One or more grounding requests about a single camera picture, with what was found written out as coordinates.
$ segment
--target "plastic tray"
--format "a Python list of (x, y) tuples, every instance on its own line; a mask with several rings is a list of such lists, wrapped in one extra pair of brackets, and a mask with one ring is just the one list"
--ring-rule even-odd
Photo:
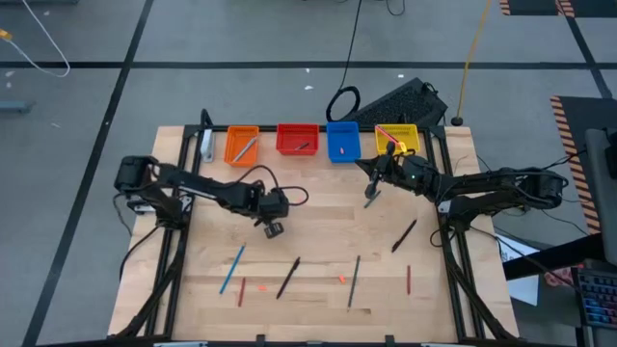
[(228, 139), (225, 146), (225, 162), (234, 167), (250, 167), (257, 161), (257, 145), (259, 140), (242, 155), (238, 161), (233, 159), (244, 149), (252, 138), (259, 135), (258, 126), (230, 126), (228, 127)]
[(319, 125), (277, 125), (277, 150), (280, 153), (285, 155), (315, 155), (318, 149)]
[[(415, 124), (378, 124), (382, 129), (386, 130), (394, 139), (405, 144), (408, 153), (410, 149), (416, 152), (420, 151), (420, 139), (417, 136), (417, 127)], [(377, 144), (377, 153), (386, 154), (386, 146), (389, 139), (384, 136), (379, 130), (375, 129), (375, 143)], [(394, 154), (401, 153), (401, 147), (397, 146)]]
[(356, 122), (329, 122), (326, 131), (328, 133), (330, 161), (333, 163), (353, 163), (354, 160), (361, 157), (360, 130)]

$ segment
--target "wooden tabletop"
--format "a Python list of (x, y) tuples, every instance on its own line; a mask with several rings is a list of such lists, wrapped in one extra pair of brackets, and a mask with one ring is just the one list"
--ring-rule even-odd
[[(175, 164), (181, 134), (182, 127), (160, 127), (152, 154), (161, 162)], [(446, 135), (455, 174), (477, 173), (469, 129), (446, 128)], [(260, 133), (258, 141), (258, 163), (271, 168), (281, 186), (305, 187), (310, 199), (305, 205), (290, 208), (289, 216), (280, 220), (284, 234), (270, 240), (262, 227), (253, 227), (254, 221), (232, 215), (211, 200), (196, 200), (173, 338), (253, 341), (257, 334), (265, 334), (268, 341), (376, 342), (393, 334), (397, 342), (455, 342), (443, 253), (429, 243), (429, 235), (438, 228), (435, 206), (424, 197), (382, 183), (378, 188), (381, 196), (364, 209), (368, 177), (355, 164), (330, 162), (325, 133), (320, 134), (319, 151), (309, 157), (279, 154), (274, 132)], [(377, 155), (372, 133), (362, 133), (361, 142), (362, 158)], [(225, 143), (226, 133), (216, 133), (215, 161), (201, 163), (201, 175), (225, 182), (246, 171), (224, 163)], [(418, 155), (425, 156), (424, 150)], [(436, 153), (441, 161), (439, 147)], [(247, 177), (248, 181), (257, 179), (263, 179), (267, 189), (273, 185), (264, 170)], [(286, 194), (290, 201), (302, 198), (294, 191)], [(417, 219), (416, 227), (392, 254), (392, 244), (413, 219)], [(488, 217), (478, 217), (472, 224), (494, 232)], [(131, 245), (153, 225), (152, 214), (138, 217)], [(124, 328), (148, 297), (162, 235), (159, 231), (127, 261), (110, 334)], [(478, 294), (503, 326), (518, 335), (495, 240), (473, 231), (467, 233), (467, 239)], [(246, 249), (225, 293), (220, 295), (219, 289), (243, 243)], [(348, 311), (357, 255), (362, 260)], [(276, 300), (298, 256), (302, 262)], [(408, 265), (412, 273), (409, 296)], [(340, 275), (347, 279), (345, 284), (340, 282)], [(243, 277), (244, 301), (238, 307)], [(473, 336), (469, 302), (460, 293), (467, 335)], [(167, 303), (165, 297), (160, 312)], [(159, 314), (158, 332), (162, 332), (164, 317)]]

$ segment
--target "keyboard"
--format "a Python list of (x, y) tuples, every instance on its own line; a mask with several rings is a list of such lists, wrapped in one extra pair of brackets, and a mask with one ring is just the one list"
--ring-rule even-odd
[(437, 93), (414, 78), (341, 120), (360, 125), (414, 123), (427, 127), (437, 125), (446, 109)]
[(573, 268), (583, 325), (617, 329), (617, 274)]

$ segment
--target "floor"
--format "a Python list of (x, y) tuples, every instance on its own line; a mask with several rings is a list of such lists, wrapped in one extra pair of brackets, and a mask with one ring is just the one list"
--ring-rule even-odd
[[(400, 0), (390, 3), (394, 10), (400, 6)], [(103, 338), (128, 243), (111, 202), (120, 159), (149, 153), (158, 126), (195, 123), (203, 107), (219, 124), (324, 123), (326, 105), (340, 83), (357, 4), (81, 0), (33, 6), (74, 64), (68, 77), (53, 78), (22, 68), (16, 62), (23, 59), (0, 44), (0, 98), (36, 101), (29, 115), (0, 118), (2, 345), (21, 345), (24, 336), (39, 344)], [(394, 17), (384, 2), (365, 0), (352, 60), (374, 63), (351, 68), (346, 84), (357, 86), (367, 103), (419, 77), (439, 90), (450, 119), (485, 4), (415, 0), (408, 1), (404, 15)], [(133, 40), (140, 17), (144, 31)], [(576, 19), (576, 24), (592, 59), (617, 62), (617, 18)], [(0, 27), (36, 61), (62, 67), (23, 6), (0, 5)], [(601, 97), (579, 44), (564, 16), (508, 16), (493, 2), (474, 60), (514, 64), (473, 68), (462, 110), (478, 154), (492, 168), (547, 165), (564, 155), (550, 96)], [(338, 63), (319, 63), (325, 61)], [(150, 68), (145, 62), (176, 62), (182, 68)], [(406, 64), (388, 68), (385, 62)], [(617, 93), (615, 64), (600, 67), (608, 68), (602, 77)], [(333, 114), (346, 113), (351, 102), (341, 100)], [(572, 177), (566, 167), (555, 170)], [(576, 196), (571, 187), (565, 195)], [(584, 227), (575, 203), (551, 214)], [(533, 211), (523, 217), (500, 215), (495, 223), (548, 245), (581, 236)], [(62, 254), (56, 254), (59, 246), (68, 250), (64, 267)], [(545, 303), (544, 297), (551, 295), (541, 295), (544, 312), (563, 305)], [(538, 308), (515, 304), (523, 336), (574, 344), (571, 323), (550, 317), (536, 321)]]

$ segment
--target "yellow bin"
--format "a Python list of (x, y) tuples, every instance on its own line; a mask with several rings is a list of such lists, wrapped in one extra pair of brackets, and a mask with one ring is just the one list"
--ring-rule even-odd
[[(405, 144), (407, 150), (414, 149), (416, 152), (420, 151), (420, 139), (417, 136), (417, 127), (415, 124), (378, 124), (382, 129), (386, 130), (394, 139)], [(377, 152), (379, 154), (386, 154), (386, 146), (389, 139), (384, 136), (379, 130), (375, 129), (375, 142), (377, 143)], [(399, 146), (394, 150), (394, 154), (401, 153), (402, 150)]]

